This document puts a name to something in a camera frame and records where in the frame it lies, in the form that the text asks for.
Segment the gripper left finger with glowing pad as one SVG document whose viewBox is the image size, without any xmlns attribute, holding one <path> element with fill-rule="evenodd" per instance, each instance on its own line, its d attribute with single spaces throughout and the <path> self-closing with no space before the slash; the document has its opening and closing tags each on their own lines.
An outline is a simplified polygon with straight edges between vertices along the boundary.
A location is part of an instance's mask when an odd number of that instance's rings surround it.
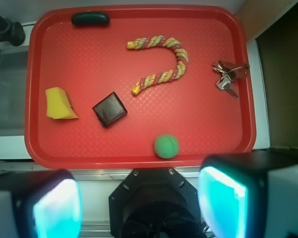
<svg viewBox="0 0 298 238">
<path fill-rule="evenodd" d="M 0 174 L 0 238 L 77 238 L 82 211 L 67 170 Z"/>
</svg>

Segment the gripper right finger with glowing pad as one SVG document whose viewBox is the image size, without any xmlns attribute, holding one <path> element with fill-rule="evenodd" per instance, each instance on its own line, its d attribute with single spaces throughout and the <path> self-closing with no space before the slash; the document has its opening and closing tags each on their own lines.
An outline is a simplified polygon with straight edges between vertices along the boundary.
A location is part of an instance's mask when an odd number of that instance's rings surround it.
<svg viewBox="0 0 298 238">
<path fill-rule="evenodd" d="M 217 238 L 298 238 L 298 151 L 209 155 L 197 198 Z"/>
</svg>

